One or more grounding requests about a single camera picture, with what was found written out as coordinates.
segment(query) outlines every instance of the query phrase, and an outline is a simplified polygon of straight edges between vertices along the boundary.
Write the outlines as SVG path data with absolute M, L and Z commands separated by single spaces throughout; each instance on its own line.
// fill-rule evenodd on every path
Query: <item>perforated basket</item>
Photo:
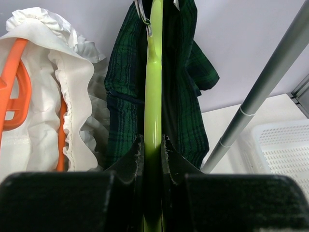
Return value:
M 309 119 L 260 125 L 253 137 L 254 171 L 293 178 L 309 199 Z

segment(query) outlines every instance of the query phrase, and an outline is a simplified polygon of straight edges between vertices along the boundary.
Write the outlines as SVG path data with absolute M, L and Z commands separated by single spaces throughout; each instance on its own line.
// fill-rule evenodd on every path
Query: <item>dark green plaid cloth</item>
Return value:
M 166 53 L 169 53 L 170 46 L 174 46 L 171 48 L 174 59 L 170 59 L 170 54 L 166 55 L 167 58 L 163 58 L 163 61 L 169 59 L 172 65 L 169 66 L 169 63 L 164 61 L 162 66 L 164 80 L 170 81 L 168 78 L 171 78 L 173 81 L 173 90 L 170 91 L 176 99 L 173 101 L 176 137 L 174 145 L 178 152 L 199 168 L 209 145 L 197 96 L 200 95 L 200 90 L 212 88 L 219 77 L 193 41 L 197 21 L 194 0 L 179 0 L 180 11 L 174 6 L 166 6 L 166 2 L 172 3 L 164 1 L 164 10 L 173 9 L 167 16 L 171 19 L 164 18 L 164 28 L 168 33 L 166 30 L 163 32 L 166 33 L 164 38 L 167 38 L 163 39 L 163 52 L 166 48 Z M 144 3 L 146 13 L 150 11 L 150 7 L 151 4 Z M 177 37 L 168 28 L 178 28 Z M 169 37 L 176 38 L 173 40 L 177 42 L 169 43 Z M 118 161 L 129 151 L 136 137 L 143 134 L 146 58 L 145 25 L 132 4 L 115 42 L 105 78 L 107 105 L 111 114 L 105 168 Z

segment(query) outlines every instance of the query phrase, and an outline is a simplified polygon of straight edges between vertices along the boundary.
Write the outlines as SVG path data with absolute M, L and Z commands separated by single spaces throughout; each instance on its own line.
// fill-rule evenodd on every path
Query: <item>white fabric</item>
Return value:
M 102 129 L 102 125 L 93 125 L 95 120 L 88 119 L 91 101 L 87 87 L 94 74 L 92 62 L 102 62 L 105 56 L 64 18 L 38 7 L 13 12 L 13 17 L 7 21 L 7 30 L 8 33 L 0 38 L 0 70 L 15 39 L 28 39 L 22 60 L 31 78 L 32 95 L 26 121 L 19 128 L 3 133 L 0 180 L 13 172 L 48 171 L 56 167 L 60 92 L 68 106 L 64 117 L 68 145 L 64 153 L 69 159 L 69 171 L 96 168 L 98 163 L 92 152 L 96 142 L 91 131 Z M 98 70 L 93 83 L 102 77 L 100 72 L 105 69 Z M 18 95 L 18 85 L 14 85 L 11 96 L 14 95 Z M 100 101 L 95 96 L 91 99 Z M 98 104 L 106 109 L 104 101 Z M 87 119 L 90 125 L 80 135 Z

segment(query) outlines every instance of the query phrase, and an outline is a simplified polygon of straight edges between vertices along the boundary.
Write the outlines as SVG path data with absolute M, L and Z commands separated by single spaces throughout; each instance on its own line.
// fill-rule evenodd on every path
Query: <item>orange plastic frame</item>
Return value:
M 21 60 L 22 54 L 28 40 L 17 38 L 13 44 L 11 51 L 4 64 L 2 74 L 0 76 L 0 146 L 3 131 L 16 129 L 26 120 L 30 99 L 31 99 L 31 81 L 26 67 Z M 10 99 L 13 89 L 15 77 L 17 77 L 19 85 L 19 94 L 17 99 Z M 65 134 L 63 131 L 64 113 L 67 106 L 61 98 L 60 110 L 60 128 L 59 128 L 59 159 L 57 171 L 64 170 L 63 147 L 65 145 Z M 7 112 L 14 112 L 14 116 L 10 120 L 5 120 Z

